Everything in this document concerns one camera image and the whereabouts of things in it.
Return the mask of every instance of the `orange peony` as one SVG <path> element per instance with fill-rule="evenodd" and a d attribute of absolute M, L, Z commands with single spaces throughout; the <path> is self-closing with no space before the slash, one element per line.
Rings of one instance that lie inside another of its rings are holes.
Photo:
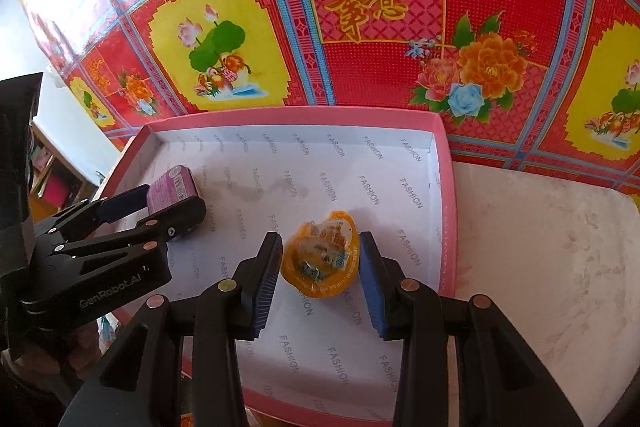
<path fill-rule="evenodd" d="M 500 98 L 522 87 L 527 68 L 511 39 L 490 32 L 460 49 L 460 81 L 482 87 L 483 98 Z"/>
<path fill-rule="evenodd" d="M 153 93 L 151 90 L 145 86 L 143 80 L 140 80 L 136 76 L 127 76 L 126 79 L 127 87 L 125 90 L 129 93 L 135 100 L 144 100 L 146 103 L 151 103 L 153 101 Z"/>

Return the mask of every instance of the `metal rivet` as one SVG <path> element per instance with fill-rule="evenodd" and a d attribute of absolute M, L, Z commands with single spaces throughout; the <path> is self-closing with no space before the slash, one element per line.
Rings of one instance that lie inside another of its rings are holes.
<path fill-rule="evenodd" d="M 491 299 L 486 295 L 474 295 L 472 302 L 476 308 L 481 310 L 487 309 L 492 304 Z"/>
<path fill-rule="evenodd" d="M 161 295 L 151 295 L 146 300 L 146 305 L 149 306 L 151 309 L 159 308 L 163 304 L 164 304 L 164 297 L 162 297 Z"/>
<path fill-rule="evenodd" d="M 233 279 L 223 279 L 218 283 L 218 289 L 221 292 L 232 292 L 236 289 L 236 286 L 238 286 L 238 283 Z"/>
<path fill-rule="evenodd" d="M 415 279 L 402 279 L 400 287 L 406 292 L 415 292 L 420 288 L 420 283 Z"/>

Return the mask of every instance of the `plastic wrapper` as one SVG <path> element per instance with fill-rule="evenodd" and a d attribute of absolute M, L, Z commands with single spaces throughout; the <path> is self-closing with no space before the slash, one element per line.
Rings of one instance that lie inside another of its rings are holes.
<path fill-rule="evenodd" d="M 322 223 L 303 223 L 284 246 L 284 279 L 307 297 L 338 295 L 353 282 L 360 240 L 351 216 L 333 211 Z"/>

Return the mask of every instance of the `blue rose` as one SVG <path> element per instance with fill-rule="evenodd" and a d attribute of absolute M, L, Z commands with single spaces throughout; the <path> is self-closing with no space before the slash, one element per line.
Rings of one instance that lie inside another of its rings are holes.
<path fill-rule="evenodd" d="M 146 100 L 138 100 L 138 108 L 140 111 L 142 111 L 145 114 L 148 114 L 149 116 L 153 116 L 154 113 L 156 112 L 154 108 L 150 105 L 150 103 L 148 103 Z"/>
<path fill-rule="evenodd" d="M 449 108 L 453 116 L 478 116 L 483 105 L 482 87 L 478 84 L 451 85 Z"/>

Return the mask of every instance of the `white wall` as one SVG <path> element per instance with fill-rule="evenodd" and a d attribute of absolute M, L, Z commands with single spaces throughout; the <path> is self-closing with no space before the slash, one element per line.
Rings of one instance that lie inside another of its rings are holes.
<path fill-rule="evenodd" d="M 48 66 L 20 1 L 0 0 L 0 80 L 46 72 Z M 96 171 L 107 175 L 118 159 L 118 150 L 85 113 L 71 90 L 58 87 L 48 73 L 42 78 L 40 106 L 34 121 L 68 162 L 95 184 Z"/>

